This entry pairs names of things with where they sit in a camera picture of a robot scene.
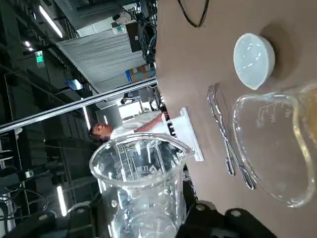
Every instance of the gray curtain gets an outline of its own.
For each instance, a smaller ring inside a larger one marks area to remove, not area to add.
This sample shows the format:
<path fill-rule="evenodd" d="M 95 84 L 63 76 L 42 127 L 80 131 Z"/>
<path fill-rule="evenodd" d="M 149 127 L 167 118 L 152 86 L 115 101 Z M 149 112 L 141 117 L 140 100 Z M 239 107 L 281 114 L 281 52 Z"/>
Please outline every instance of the gray curtain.
<path fill-rule="evenodd" d="M 141 51 L 131 52 L 127 34 L 112 30 L 57 45 L 99 92 L 128 84 L 125 71 L 146 63 Z"/>

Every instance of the forceps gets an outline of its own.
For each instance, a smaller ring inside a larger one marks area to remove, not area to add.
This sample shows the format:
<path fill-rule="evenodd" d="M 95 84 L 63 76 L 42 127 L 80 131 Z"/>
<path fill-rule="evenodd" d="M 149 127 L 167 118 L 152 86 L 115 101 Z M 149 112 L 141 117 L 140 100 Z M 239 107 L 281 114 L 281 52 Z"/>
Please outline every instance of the forceps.
<path fill-rule="evenodd" d="M 219 107 L 217 100 L 216 100 L 217 86 L 218 86 L 218 84 L 216 83 L 214 86 L 210 85 L 208 87 L 207 100 L 209 102 L 211 114 L 214 117 L 215 121 L 217 122 L 219 129 L 220 129 L 220 132 L 222 134 L 223 140 L 224 140 L 224 145 L 226 147 L 226 153 L 227 153 L 227 157 L 225 160 L 227 170 L 231 176 L 235 176 L 235 169 L 234 169 L 233 160 L 232 160 L 232 157 L 233 157 L 234 161 L 236 162 L 236 164 L 239 168 L 239 171 L 242 175 L 244 182 L 246 183 L 246 185 L 248 186 L 249 189 L 254 190 L 255 184 L 254 184 L 252 178 L 250 177 L 249 173 L 246 171 L 245 167 L 243 165 L 241 165 L 240 161 L 238 160 L 238 158 L 233 150 L 232 144 L 227 137 L 227 131 L 226 131 L 226 128 L 223 124 L 223 115 L 221 113 L 220 107 Z M 213 100 L 213 103 L 214 103 L 215 108 L 217 110 L 217 113 L 219 114 L 219 119 L 218 119 L 217 115 L 214 113 L 213 105 L 211 103 L 211 91 L 213 91 L 212 92 L 212 100 Z"/>

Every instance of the glass beaker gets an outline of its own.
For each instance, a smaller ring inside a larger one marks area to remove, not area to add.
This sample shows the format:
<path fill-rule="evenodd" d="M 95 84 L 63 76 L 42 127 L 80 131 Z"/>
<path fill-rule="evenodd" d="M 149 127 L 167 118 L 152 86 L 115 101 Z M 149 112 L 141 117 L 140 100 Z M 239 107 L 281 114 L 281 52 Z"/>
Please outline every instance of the glass beaker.
<path fill-rule="evenodd" d="M 182 174 L 191 155 L 184 143 L 154 133 L 118 137 L 92 155 L 112 237 L 175 237 L 186 214 Z"/>
<path fill-rule="evenodd" d="M 317 82 L 240 97 L 233 129 L 241 158 L 257 184 L 288 207 L 315 191 Z"/>

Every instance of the white stand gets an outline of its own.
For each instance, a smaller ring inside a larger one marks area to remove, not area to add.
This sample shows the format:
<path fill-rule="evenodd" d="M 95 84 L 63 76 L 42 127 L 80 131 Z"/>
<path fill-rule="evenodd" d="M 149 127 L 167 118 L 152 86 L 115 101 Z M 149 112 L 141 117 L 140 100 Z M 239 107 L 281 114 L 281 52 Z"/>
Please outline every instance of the white stand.
<path fill-rule="evenodd" d="M 188 113 L 186 108 L 182 108 L 180 110 L 180 117 L 171 119 L 169 121 L 165 120 L 165 116 L 164 114 L 162 115 L 162 121 L 164 124 L 164 132 L 166 134 L 169 134 L 169 130 L 168 130 L 168 123 L 172 123 L 172 127 L 174 128 L 175 132 L 176 132 L 176 137 L 177 139 L 179 139 L 180 141 L 182 141 L 183 143 L 185 143 L 186 145 L 188 145 L 189 147 L 193 148 L 195 150 L 195 160 L 196 161 L 203 161 L 204 157 L 202 154 L 202 151 L 200 150 L 196 135 L 194 133 L 193 130 L 193 126 L 190 122 Z"/>

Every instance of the table surface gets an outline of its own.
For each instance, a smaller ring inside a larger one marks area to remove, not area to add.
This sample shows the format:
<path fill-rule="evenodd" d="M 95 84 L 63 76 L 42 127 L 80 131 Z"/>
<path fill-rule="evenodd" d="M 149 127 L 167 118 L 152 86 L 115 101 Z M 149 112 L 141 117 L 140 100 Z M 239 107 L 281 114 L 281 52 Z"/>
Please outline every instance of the table surface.
<path fill-rule="evenodd" d="M 190 18 L 198 22 L 205 0 L 183 3 Z M 287 208 L 260 188 L 249 190 L 239 174 L 229 176 L 223 140 L 206 95 L 208 86 L 219 82 L 226 104 L 222 110 L 228 119 L 237 98 L 251 92 L 239 81 L 233 66 L 235 42 L 247 32 L 266 37 L 276 53 L 273 74 L 256 93 L 316 78 L 317 2 L 210 1 L 200 29 L 185 20 L 177 0 L 160 0 L 158 9 L 158 84 L 172 118 L 182 107 L 188 109 L 205 158 L 187 162 L 198 198 L 214 203 L 221 213 L 235 207 L 246 209 L 278 237 L 315 237 L 317 199 L 301 208 Z"/>

